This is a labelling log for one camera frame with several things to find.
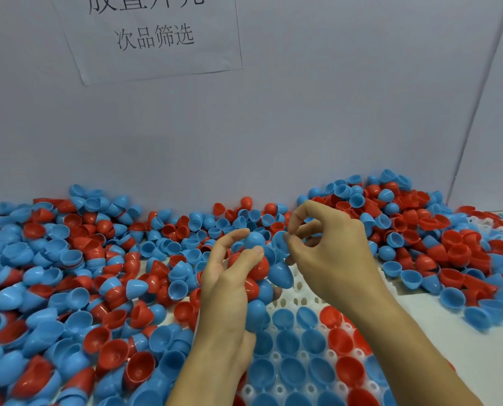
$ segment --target person's right hand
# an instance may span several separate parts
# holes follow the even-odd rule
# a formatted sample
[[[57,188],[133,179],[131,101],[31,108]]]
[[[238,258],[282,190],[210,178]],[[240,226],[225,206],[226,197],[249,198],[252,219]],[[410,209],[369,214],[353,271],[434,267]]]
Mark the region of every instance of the person's right hand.
[[[300,226],[308,217],[315,219]],[[385,293],[390,295],[360,220],[318,202],[306,201],[291,214],[287,232],[290,256],[286,263],[296,263],[311,290],[340,311],[352,317],[363,304]],[[311,238],[317,233],[322,236]]]

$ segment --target white wall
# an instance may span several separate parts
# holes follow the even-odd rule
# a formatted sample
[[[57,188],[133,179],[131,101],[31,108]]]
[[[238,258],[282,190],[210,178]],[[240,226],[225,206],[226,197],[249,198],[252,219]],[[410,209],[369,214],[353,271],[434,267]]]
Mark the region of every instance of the white wall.
[[[503,34],[475,114],[450,204],[503,211]]]
[[[236,1],[243,70],[86,88],[51,1],[0,0],[0,200],[292,204],[385,167],[449,189],[503,0]]]

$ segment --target person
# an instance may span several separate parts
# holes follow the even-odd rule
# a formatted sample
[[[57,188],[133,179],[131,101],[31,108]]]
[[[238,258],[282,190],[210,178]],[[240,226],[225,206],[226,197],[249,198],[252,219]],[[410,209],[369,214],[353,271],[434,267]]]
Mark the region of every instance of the person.
[[[308,217],[314,219],[300,225]],[[359,220],[306,201],[291,215],[287,232],[287,264],[296,263],[311,290],[361,331],[398,406],[482,406],[387,290]],[[226,249],[248,233],[247,229],[232,231],[211,251],[202,277],[196,339],[168,406],[232,405],[255,346],[255,334],[244,329],[248,303],[244,280],[264,250],[243,251],[227,270],[223,260]],[[314,234],[322,236],[312,238]]]

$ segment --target person's left hand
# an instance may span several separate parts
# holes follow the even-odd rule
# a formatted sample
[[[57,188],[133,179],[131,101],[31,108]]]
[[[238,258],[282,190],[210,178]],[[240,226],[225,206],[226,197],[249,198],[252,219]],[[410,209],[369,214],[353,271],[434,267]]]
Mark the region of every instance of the person's left hand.
[[[201,317],[194,342],[194,347],[206,347],[227,359],[235,384],[248,369],[256,341],[255,334],[245,330],[248,296],[244,282],[263,258],[264,249],[258,246],[243,251],[229,269],[224,258],[227,249],[249,232],[247,228],[229,232],[212,248],[201,278]],[[274,288],[274,300],[281,292]]]

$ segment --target paper sign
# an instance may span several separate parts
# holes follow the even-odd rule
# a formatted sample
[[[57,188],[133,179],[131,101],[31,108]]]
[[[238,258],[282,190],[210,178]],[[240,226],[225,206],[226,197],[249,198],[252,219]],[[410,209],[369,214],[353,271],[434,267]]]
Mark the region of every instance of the paper sign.
[[[85,85],[242,68],[235,0],[53,0]]]

